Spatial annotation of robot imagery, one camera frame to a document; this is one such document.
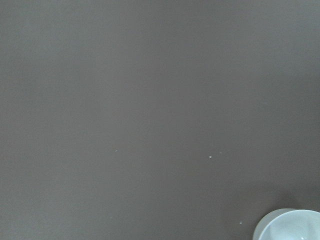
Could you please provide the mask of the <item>white round bowl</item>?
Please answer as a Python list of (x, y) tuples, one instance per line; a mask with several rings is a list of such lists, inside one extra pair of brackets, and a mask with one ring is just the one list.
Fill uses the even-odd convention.
[(282, 208), (266, 214), (256, 225), (253, 240), (318, 240), (320, 213)]

